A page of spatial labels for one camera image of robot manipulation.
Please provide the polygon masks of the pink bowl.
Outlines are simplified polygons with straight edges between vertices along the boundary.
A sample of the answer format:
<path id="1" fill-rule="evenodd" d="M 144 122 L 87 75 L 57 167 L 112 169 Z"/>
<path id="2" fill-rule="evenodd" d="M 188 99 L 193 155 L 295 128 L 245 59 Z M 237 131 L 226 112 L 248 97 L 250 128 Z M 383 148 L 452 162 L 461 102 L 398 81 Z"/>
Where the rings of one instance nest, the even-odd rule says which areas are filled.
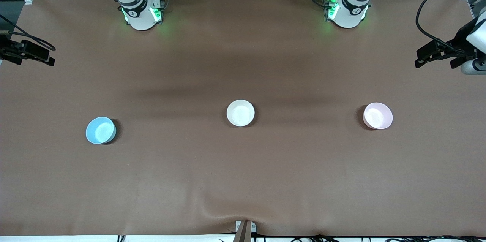
<path id="1" fill-rule="evenodd" d="M 370 103 L 363 111 L 363 122 L 371 129 L 383 130 L 393 123 L 393 113 L 383 103 Z"/>

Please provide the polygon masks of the blue bowl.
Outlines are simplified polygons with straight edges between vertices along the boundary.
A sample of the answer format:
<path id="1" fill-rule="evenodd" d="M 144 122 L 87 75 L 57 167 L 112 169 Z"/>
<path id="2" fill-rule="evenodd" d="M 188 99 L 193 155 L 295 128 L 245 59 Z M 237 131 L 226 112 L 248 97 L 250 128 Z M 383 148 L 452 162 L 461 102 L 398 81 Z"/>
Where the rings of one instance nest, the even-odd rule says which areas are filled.
<path id="1" fill-rule="evenodd" d="M 92 144 L 107 144 L 114 139 L 116 133 L 114 122 L 106 116 L 99 116 L 87 124 L 85 137 Z"/>

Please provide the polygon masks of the white bowl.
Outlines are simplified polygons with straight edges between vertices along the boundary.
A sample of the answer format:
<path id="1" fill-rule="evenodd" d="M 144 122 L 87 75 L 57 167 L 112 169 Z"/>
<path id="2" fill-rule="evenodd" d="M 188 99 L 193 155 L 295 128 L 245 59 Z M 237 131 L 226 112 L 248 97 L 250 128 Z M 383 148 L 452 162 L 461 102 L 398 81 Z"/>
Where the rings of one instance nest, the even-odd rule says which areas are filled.
<path id="1" fill-rule="evenodd" d="M 236 127 L 248 126 L 255 117 L 254 106 L 247 100 L 235 100 L 226 109 L 226 118 Z"/>

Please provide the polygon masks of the brown table cover cloth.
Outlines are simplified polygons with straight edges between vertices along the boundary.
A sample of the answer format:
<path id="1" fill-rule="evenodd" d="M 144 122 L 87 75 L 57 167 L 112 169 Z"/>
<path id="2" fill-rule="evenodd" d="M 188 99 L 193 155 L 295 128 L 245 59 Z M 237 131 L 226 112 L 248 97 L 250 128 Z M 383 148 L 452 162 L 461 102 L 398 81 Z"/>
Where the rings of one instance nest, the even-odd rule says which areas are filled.
<path id="1" fill-rule="evenodd" d="M 170 0 L 148 31 L 113 0 L 33 0 L 54 67 L 0 64 L 0 236 L 229 232 L 486 237 L 486 76 L 415 68 L 422 0 L 354 29 L 310 0 Z M 236 127 L 228 105 L 247 100 Z M 363 122 L 383 103 L 393 123 Z M 85 137 L 110 118 L 107 144 Z"/>

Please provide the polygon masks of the grey metal bracket plate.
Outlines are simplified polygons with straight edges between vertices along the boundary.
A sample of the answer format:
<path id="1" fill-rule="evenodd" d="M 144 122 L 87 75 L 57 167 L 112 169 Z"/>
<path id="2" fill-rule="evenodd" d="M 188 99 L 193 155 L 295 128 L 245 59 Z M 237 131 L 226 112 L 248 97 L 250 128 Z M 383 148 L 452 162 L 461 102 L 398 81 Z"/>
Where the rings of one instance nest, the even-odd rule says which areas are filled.
<path id="1" fill-rule="evenodd" d="M 257 225 L 252 221 L 236 221 L 235 222 L 235 232 L 238 232 L 240 226 L 245 226 L 251 230 L 252 233 L 257 233 Z"/>

